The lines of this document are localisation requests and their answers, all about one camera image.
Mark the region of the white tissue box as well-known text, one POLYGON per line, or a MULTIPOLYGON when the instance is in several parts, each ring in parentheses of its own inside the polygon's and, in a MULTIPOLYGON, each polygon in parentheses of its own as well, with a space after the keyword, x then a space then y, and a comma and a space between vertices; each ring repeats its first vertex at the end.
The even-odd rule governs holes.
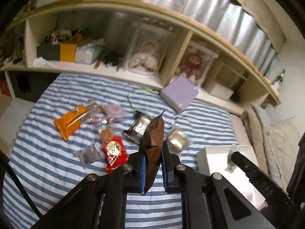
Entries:
POLYGON ((93 40, 78 46, 75 51, 75 63, 91 65, 104 51, 104 39, 93 40))

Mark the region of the brown snack packet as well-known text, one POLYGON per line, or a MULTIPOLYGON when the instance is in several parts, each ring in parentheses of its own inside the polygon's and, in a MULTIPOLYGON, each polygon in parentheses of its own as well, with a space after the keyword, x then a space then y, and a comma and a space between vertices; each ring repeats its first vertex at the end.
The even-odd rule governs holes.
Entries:
POLYGON ((153 118, 147 126, 141 146, 145 155, 145 185, 144 194, 153 186, 157 172, 160 167, 160 155, 164 141, 164 120, 163 113, 153 118))

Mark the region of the white dress doll in case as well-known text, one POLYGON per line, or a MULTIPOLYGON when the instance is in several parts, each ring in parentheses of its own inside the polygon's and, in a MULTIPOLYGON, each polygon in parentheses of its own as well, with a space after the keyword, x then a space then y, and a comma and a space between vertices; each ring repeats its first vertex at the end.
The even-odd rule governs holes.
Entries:
POLYGON ((139 76, 157 75, 171 32, 147 23, 132 23, 134 34, 124 57, 124 70, 139 76))

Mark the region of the red dress doll in case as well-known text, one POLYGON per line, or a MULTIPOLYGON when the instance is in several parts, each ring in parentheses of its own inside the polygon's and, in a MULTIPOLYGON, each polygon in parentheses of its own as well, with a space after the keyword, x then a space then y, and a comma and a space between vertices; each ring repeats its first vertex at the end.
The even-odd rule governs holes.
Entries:
POLYGON ((175 76, 184 76, 195 86, 201 87, 219 53, 217 47, 206 41, 190 41, 175 71, 175 76))

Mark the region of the gold biscuit pack black wrap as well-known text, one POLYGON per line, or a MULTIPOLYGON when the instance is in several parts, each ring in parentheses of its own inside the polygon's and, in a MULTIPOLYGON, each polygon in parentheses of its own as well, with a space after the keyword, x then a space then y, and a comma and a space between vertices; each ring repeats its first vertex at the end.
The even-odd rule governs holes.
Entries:
POLYGON ((134 122, 128 130, 124 130, 124 136, 129 140, 134 142, 136 145, 140 145, 140 141, 147 129, 152 117, 139 110, 135 110, 133 114, 134 122))

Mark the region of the small white box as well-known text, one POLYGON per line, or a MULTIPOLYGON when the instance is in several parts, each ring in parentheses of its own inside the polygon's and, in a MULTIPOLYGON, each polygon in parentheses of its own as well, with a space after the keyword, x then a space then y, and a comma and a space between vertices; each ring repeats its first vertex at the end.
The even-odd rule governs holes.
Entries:
POLYGON ((212 95, 214 97, 223 99, 223 100, 229 100, 233 94, 233 90, 225 87, 224 85, 218 83, 217 81, 213 81, 206 85, 206 90, 209 93, 209 95, 212 95))

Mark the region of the orange snack packet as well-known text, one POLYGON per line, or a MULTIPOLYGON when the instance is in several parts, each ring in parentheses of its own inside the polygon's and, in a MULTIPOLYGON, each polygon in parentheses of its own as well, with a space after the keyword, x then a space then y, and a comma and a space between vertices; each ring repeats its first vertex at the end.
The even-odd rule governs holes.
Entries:
POLYGON ((69 136, 80 128, 82 124, 80 122, 80 116, 84 115, 87 111, 87 108, 82 105, 78 105, 65 113, 62 117, 54 120, 55 126, 65 141, 67 141, 69 136))

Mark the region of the grey translucent pastry packet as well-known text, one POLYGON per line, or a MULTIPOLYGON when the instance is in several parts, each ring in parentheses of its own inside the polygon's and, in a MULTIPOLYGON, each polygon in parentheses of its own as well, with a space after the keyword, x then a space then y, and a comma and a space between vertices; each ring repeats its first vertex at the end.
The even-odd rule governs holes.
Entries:
POLYGON ((84 148, 82 150, 76 150, 73 153, 73 156, 80 159, 81 167, 84 170, 86 170, 91 163, 104 158, 104 154, 96 146, 94 141, 91 142, 90 147, 84 148))

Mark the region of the pink round snack packet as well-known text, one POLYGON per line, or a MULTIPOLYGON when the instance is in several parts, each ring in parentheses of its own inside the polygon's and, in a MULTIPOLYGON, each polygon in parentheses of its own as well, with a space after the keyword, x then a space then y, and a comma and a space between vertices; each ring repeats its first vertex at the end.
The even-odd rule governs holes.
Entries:
POLYGON ((119 105, 115 105, 115 104, 105 105, 104 109, 107 116, 111 118, 123 118, 126 116, 124 109, 119 105))

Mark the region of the gold biscuit pack clear wrap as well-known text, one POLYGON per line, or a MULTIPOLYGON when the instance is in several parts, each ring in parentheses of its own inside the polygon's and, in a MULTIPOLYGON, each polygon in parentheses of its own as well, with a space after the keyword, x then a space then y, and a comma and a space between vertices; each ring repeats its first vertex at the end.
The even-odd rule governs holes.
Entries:
POLYGON ((180 154, 192 144, 191 139, 176 124, 172 124, 170 131, 165 135, 165 141, 168 144, 169 151, 173 154, 180 154))

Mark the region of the grey beige folded blankets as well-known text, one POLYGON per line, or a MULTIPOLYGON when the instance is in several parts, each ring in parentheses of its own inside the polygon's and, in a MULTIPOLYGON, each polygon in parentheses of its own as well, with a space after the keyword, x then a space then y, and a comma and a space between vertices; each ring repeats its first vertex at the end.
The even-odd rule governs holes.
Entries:
POLYGON ((270 104, 263 109, 252 103, 242 116, 258 166, 285 190, 299 150, 299 132, 289 120, 279 118, 270 104))

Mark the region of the wooden headboard shelf unit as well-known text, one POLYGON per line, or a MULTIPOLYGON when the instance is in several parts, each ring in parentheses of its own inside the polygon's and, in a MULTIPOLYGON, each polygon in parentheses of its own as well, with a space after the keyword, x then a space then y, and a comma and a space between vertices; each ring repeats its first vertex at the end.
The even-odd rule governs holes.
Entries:
POLYGON ((63 0, 17 15, 2 29, 21 30, 23 64, 16 69, 37 72, 76 72, 114 77, 156 89, 184 75, 199 89, 199 100, 236 115, 251 103, 280 104, 249 56, 207 26, 170 9, 137 0, 63 0), (75 58, 34 66, 37 48, 62 30, 74 37, 89 32, 103 40, 104 54, 122 56, 116 67, 78 64, 75 58))

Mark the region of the orange and black box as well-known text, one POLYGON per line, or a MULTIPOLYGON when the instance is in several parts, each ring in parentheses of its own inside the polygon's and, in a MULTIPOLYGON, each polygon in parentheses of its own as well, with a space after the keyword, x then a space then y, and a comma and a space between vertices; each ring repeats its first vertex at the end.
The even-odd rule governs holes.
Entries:
POLYGON ((37 46, 37 57, 45 60, 75 62, 77 44, 44 44, 37 46))

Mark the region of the green glass bottle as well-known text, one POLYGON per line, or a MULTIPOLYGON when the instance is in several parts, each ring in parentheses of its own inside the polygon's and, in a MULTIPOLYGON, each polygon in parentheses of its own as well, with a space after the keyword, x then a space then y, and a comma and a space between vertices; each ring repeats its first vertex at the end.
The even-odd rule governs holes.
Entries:
POLYGON ((283 69, 281 71, 281 73, 275 78, 274 85, 275 84, 279 84, 280 85, 281 83, 283 83, 284 75, 285 75, 285 69, 283 69))

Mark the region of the red cookie snack packet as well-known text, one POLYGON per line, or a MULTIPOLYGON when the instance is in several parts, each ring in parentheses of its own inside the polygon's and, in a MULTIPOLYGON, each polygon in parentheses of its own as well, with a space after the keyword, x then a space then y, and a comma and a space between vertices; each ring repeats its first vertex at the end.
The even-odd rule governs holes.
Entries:
POLYGON ((107 161, 106 173, 112 173, 116 168, 127 164, 128 154, 119 135, 116 135, 111 128, 106 128, 101 132, 101 140, 107 161))

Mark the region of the silver pleated curtain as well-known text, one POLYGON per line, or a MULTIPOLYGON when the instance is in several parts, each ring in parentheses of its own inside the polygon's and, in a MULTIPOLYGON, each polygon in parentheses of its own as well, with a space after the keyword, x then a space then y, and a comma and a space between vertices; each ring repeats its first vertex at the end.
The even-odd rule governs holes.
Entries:
POLYGON ((207 26, 265 75, 277 52, 258 19, 237 0, 140 0, 172 9, 207 26))

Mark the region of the purple hardcover book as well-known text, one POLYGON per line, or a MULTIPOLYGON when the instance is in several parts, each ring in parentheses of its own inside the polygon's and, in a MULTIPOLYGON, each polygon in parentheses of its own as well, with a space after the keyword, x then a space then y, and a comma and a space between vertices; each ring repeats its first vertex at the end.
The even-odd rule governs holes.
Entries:
POLYGON ((184 76, 177 77, 159 95, 177 113, 182 113, 196 98, 199 91, 184 76))

